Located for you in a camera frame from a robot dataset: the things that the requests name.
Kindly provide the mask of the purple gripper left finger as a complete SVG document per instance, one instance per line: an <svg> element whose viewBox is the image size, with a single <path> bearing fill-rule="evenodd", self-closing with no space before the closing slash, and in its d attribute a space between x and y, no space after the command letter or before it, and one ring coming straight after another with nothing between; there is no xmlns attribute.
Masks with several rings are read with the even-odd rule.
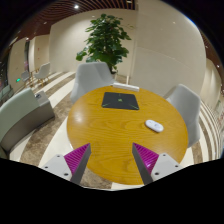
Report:
<svg viewBox="0 0 224 224"><path fill-rule="evenodd" d="M42 169L79 185L91 155L91 145L85 144L66 155L56 154Z"/></svg>

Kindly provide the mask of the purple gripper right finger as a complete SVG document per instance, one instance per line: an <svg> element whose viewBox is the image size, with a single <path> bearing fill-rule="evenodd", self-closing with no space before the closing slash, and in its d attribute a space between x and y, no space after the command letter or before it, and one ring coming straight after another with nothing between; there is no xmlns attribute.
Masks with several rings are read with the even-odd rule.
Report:
<svg viewBox="0 0 224 224"><path fill-rule="evenodd" d="M157 154L137 143L132 145L132 154L145 185L182 169L167 153Z"/></svg>

